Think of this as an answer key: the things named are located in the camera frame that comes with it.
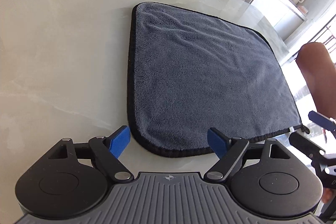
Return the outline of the person's hand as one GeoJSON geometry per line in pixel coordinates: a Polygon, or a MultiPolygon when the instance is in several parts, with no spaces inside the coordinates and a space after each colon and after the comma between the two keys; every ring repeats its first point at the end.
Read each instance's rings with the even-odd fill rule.
{"type": "Polygon", "coordinates": [[[333,199],[334,189],[323,188],[321,201],[326,204],[333,199]]]}

